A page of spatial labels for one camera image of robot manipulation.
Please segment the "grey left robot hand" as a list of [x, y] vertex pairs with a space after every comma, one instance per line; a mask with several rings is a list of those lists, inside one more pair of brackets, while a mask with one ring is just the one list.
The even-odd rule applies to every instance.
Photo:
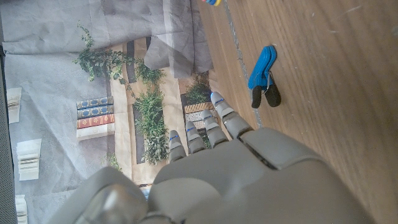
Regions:
[[222, 119], [203, 119], [211, 149], [186, 126], [186, 154], [170, 133], [171, 161], [150, 192], [105, 167], [85, 180], [50, 223], [373, 223], [330, 165], [307, 146], [270, 128], [252, 129], [217, 92]]

